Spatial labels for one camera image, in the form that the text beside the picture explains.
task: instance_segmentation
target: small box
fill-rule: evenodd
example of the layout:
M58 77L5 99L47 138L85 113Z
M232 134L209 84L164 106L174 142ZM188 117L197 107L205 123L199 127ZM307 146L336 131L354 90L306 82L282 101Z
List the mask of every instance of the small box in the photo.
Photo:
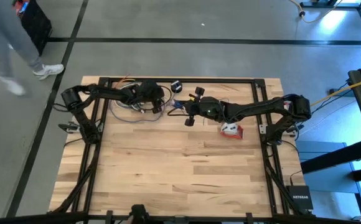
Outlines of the small box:
M291 198L302 210L313 210L311 192L308 186L287 186Z

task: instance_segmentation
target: red object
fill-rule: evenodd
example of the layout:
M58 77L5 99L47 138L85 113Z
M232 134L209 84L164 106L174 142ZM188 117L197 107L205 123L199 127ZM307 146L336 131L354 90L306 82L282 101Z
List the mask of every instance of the red object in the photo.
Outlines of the red object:
M220 134L223 136L223 137L226 137L226 138L233 138L233 139L243 139L243 132L244 132L244 129L238 125L237 126L237 134L226 134L224 131L221 131Z

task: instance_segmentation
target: person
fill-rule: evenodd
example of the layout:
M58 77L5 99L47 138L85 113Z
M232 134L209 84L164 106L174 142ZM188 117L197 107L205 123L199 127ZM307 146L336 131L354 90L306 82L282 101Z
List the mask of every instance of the person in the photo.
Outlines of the person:
M12 73L9 44L26 61L39 80L58 75L64 70L64 66L44 65L41 62L38 50L22 27L12 2L13 0L0 0L0 81L6 84L11 93L21 96L26 91Z

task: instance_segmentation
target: metal bracket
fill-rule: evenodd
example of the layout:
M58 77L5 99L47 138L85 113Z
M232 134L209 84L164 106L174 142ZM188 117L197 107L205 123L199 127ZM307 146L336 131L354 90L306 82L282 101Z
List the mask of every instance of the metal bracket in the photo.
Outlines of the metal bracket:
M95 125L98 128L98 131L102 132L104 124L99 120L95 122ZM59 124L58 126L61 130L69 134L80 132L80 126L73 121L69 121L67 124Z
M254 79L254 83L258 86L258 88L266 87L265 80L263 78Z
M105 224L112 224L112 223L113 223L113 221L111 221L112 216L113 216L113 211L108 210L108 211L106 212Z
M252 213L246 213L246 224L254 224L254 220L253 220L253 214Z
M266 127L267 127L267 124L260 124L260 134L266 134ZM285 131L283 133L283 135L295 136L295 135L297 135L297 131L296 130L290 131L290 132Z

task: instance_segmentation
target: yellow cable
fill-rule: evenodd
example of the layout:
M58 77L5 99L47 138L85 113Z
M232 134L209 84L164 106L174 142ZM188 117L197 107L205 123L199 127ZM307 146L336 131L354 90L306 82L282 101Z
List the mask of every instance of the yellow cable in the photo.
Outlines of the yellow cable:
M292 3L294 3L297 7L298 7L298 11L301 13L301 12L304 12L304 10L302 9L302 7L298 4L298 2L296 2L295 0L289 0L291 1ZM318 17L317 19L313 20L313 21L306 21L305 20L305 17L304 16L301 16L301 19L306 22L306 23L313 23L313 22L317 22L321 19L323 19L323 17L325 17L328 13L330 13L331 11L333 11L334 9L336 9L336 7L342 2L343 0L339 1L332 9L328 10L324 15Z
M345 90L350 90L351 88L355 88L356 86L360 86L360 85L361 85L361 82L358 82L356 84L353 84L353 85L350 85L348 87L342 88L342 89L340 89L338 91L335 91L335 92L331 93L330 95L322 98L321 100L318 100L318 101L314 102L313 104L311 104L311 107L318 104L318 103L320 103L320 102L322 102L322 101L324 101L324 100L326 100L326 99L328 99L328 98L330 98L330 97L333 97L333 96L335 96L335 95L337 95L339 93L342 93Z

